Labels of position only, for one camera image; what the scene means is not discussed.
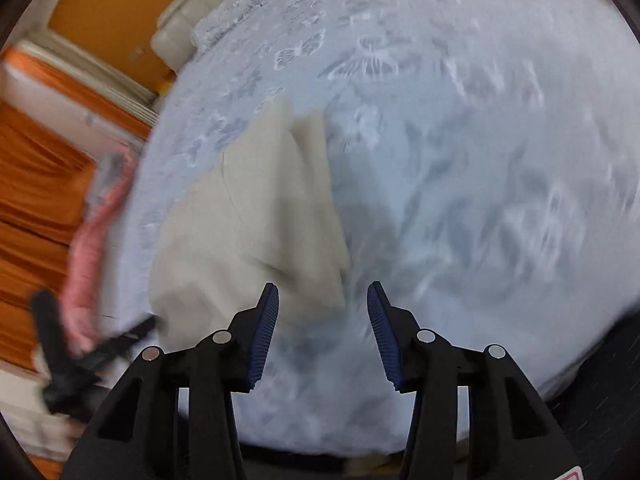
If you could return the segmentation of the cream fleece garment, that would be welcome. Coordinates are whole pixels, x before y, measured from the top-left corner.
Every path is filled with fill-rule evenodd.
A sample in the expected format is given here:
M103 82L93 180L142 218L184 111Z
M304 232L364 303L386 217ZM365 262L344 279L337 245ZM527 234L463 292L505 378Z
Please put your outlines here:
M149 281L167 350L194 346L279 289L278 328L342 315L350 262L334 207L319 113L283 96L258 112L169 214Z

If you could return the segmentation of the blue butterfly duvet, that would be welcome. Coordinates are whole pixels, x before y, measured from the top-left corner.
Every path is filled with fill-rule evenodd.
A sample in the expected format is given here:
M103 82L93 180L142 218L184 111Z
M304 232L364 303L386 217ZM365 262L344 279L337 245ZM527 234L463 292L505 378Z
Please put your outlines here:
M160 226L277 96L320 110L352 258L345 313L276 329L234 400L241 439L390 454L413 398L367 315L393 304L459 347L506 347L549 391L639 298L639 44L603 0L270 0L194 52L146 144L111 307L151 309Z

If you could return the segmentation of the orange curtain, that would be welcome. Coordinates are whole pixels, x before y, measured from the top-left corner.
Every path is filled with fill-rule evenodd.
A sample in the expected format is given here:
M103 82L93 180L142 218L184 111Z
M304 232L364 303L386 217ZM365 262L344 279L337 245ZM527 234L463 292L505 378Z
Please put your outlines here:
M32 370L38 344L29 300L62 289L96 163L1 104L1 359Z

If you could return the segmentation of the pink clothing item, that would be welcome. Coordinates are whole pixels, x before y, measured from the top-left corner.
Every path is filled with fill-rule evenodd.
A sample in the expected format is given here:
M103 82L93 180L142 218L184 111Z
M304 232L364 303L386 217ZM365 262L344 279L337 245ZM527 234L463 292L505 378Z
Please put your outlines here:
M111 152L125 155L122 178L107 193L105 202L82 222L68 253L67 276L60 295L60 311L68 342L75 351L88 352L100 341L96 303L108 231L130 191L137 168L137 154L121 145Z

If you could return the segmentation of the cream padded headboard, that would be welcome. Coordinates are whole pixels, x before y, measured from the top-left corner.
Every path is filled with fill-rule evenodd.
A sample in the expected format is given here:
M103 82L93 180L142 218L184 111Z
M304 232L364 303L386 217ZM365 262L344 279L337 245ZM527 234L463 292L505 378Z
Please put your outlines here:
M174 0L157 18L151 48L174 73L179 73L195 52L191 40L194 27L223 2Z

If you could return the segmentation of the grey clothing item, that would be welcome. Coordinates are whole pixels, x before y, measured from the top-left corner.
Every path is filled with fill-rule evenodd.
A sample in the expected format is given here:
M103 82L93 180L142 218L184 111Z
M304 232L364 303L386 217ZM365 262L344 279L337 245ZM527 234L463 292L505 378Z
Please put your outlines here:
M106 153L99 160L85 198L85 220L105 202L107 193L122 178L124 171L125 155L122 152Z

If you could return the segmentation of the blue floral pillow left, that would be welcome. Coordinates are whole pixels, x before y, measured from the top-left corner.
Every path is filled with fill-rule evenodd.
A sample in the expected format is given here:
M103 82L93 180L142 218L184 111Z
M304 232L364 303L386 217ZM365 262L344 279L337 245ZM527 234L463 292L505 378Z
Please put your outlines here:
M270 0L224 0L194 26L191 42L198 54L206 52L246 19L254 9Z

